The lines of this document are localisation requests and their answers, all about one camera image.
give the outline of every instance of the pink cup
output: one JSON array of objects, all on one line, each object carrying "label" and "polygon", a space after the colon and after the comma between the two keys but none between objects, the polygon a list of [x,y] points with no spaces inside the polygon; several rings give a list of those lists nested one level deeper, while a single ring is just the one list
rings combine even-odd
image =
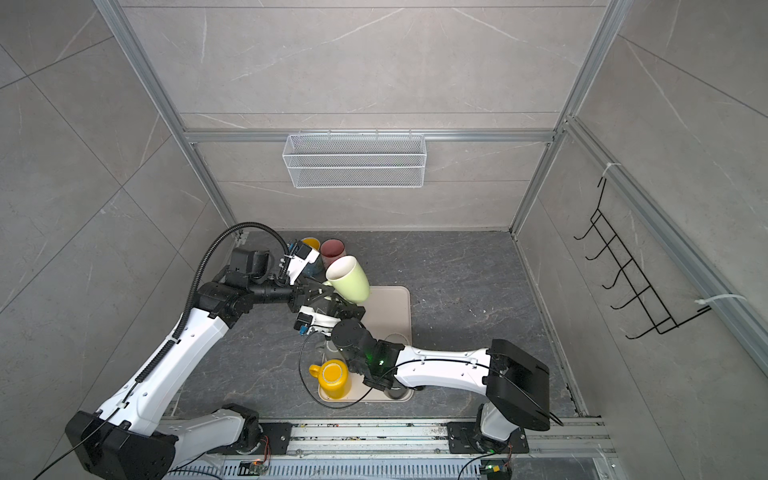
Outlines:
[{"label": "pink cup", "polygon": [[323,258],[324,267],[328,269],[331,263],[346,256],[344,242],[336,238],[324,241],[323,245],[320,245],[320,256]]}]

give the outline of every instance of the black hook rack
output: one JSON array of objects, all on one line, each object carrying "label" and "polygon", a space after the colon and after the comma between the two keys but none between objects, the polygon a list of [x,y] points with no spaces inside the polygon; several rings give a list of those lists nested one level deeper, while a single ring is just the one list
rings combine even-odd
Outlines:
[{"label": "black hook rack", "polygon": [[[621,310],[624,307],[626,307],[627,305],[629,305],[630,303],[632,303],[633,301],[637,300],[638,302],[640,302],[640,305],[643,307],[643,311],[648,316],[648,319],[650,320],[650,322],[653,324],[653,326],[651,328],[645,330],[640,335],[637,335],[637,336],[625,335],[625,336],[628,339],[630,339],[630,340],[639,339],[640,337],[646,335],[647,333],[650,333],[653,330],[656,330],[657,333],[659,333],[660,335],[663,335],[663,334],[669,332],[670,330],[676,329],[676,328],[684,325],[685,323],[690,322],[692,319],[695,319],[696,317],[701,316],[701,315],[709,312],[710,310],[712,310],[712,307],[704,306],[704,307],[698,309],[693,316],[683,320],[682,322],[678,322],[677,320],[675,320],[674,316],[670,313],[669,309],[667,308],[667,305],[664,304],[664,301],[661,299],[661,297],[657,293],[656,289],[654,289],[654,286],[650,283],[650,280],[648,279],[648,277],[645,276],[645,272],[643,271],[643,269],[640,267],[640,265],[634,259],[634,255],[632,255],[632,252],[629,251],[627,246],[624,244],[624,241],[621,239],[621,237],[619,237],[618,233],[616,233],[616,230],[614,230],[613,226],[611,225],[611,222],[608,221],[606,216],[603,215],[603,212],[600,210],[600,204],[603,201],[603,193],[605,192],[605,178],[604,177],[601,178],[600,181],[598,182],[598,188],[601,188],[601,187],[602,187],[602,189],[600,190],[600,199],[598,200],[598,207],[594,209],[593,214],[589,217],[589,220],[590,220],[589,229],[587,229],[586,233],[584,233],[584,235],[582,235],[581,237],[574,237],[574,238],[576,240],[583,240],[592,230],[594,230],[595,232],[598,233],[598,235],[600,236],[600,238],[601,238],[601,240],[603,241],[603,244],[604,244],[602,250],[600,250],[598,252],[598,254],[595,255],[592,258],[590,258],[590,257],[584,257],[584,258],[587,259],[587,260],[590,260],[590,261],[596,260],[600,255],[603,254],[603,252],[605,250],[607,250],[611,254],[611,256],[613,257],[613,259],[616,262],[616,264],[618,265],[619,271],[616,272],[616,277],[614,278],[614,281],[613,281],[613,283],[610,286],[602,285],[602,287],[605,288],[606,290],[612,289],[614,286],[616,286],[616,282],[619,280],[619,276],[624,274],[624,278],[627,279],[627,283],[629,283],[629,286],[632,289],[632,292],[634,293],[632,298],[627,300],[624,303],[624,305],[622,305],[622,306],[612,306],[611,305],[611,308],[614,309],[614,310]],[[597,222],[600,219],[603,219],[605,221],[605,223],[608,225],[608,228],[611,229],[611,234],[610,235],[604,236],[603,233],[598,229]],[[616,253],[611,248],[611,244],[612,243],[615,244],[616,242],[618,242],[621,245],[621,247],[624,248],[624,250],[627,252],[627,255],[629,256],[629,260],[627,262],[625,262],[625,263],[621,263],[619,261],[618,257],[616,256]],[[643,280],[645,280],[646,286],[642,290],[638,290],[638,286],[635,286],[635,284],[632,283],[632,280],[630,279],[630,277],[627,275],[626,269],[629,266],[631,266],[631,265],[634,265],[634,267],[637,268],[637,271],[640,272],[640,274],[643,276]],[[663,320],[661,320],[660,322],[654,321],[653,316],[648,311],[646,303],[643,301],[643,298],[641,297],[641,295],[643,293],[646,293],[648,290],[650,290],[650,292],[653,293],[656,296],[656,299],[658,300],[659,304],[664,309],[664,312],[666,314],[666,317]]]}]

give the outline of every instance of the white mesh basket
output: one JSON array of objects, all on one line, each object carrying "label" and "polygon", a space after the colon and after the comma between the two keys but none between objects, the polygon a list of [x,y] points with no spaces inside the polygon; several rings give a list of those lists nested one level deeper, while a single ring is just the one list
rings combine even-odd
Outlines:
[{"label": "white mesh basket", "polygon": [[419,134],[294,134],[283,160],[296,188],[421,187],[427,150]]}]

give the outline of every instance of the green mug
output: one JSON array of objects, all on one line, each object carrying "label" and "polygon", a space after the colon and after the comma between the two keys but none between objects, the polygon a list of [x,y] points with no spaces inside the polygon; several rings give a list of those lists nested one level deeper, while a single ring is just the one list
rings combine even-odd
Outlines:
[{"label": "green mug", "polygon": [[347,255],[333,262],[326,270],[326,285],[331,285],[339,295],[352,303],[362,303],[371,294],[368,277],[355,257]]}]

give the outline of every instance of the zip tie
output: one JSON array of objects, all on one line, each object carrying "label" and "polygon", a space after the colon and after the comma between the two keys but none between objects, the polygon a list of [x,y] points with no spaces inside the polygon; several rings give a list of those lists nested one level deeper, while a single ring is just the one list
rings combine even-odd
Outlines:
[{"label": "zip tie", "polygon": [[711,296],[710,298],[694,300],[694,302],[698,303],[699,305],[706,305],[709,302],[713,302],[714,300],[719,300],[721,298],[737,298],[739,300],[746,300],[745,296],[736,295],[735,293],[723,293],[722,295],[715,295]]},{"label": "zip tie", "polygon": [[612,163],[608,162],[607,164],[605,164],[605,170],[603,170],[603,175],[602,176],[605,177],[605,174],[608,173],[608,169],[613,167],[614,165],[621,165],[621,164],[612,164]]}]

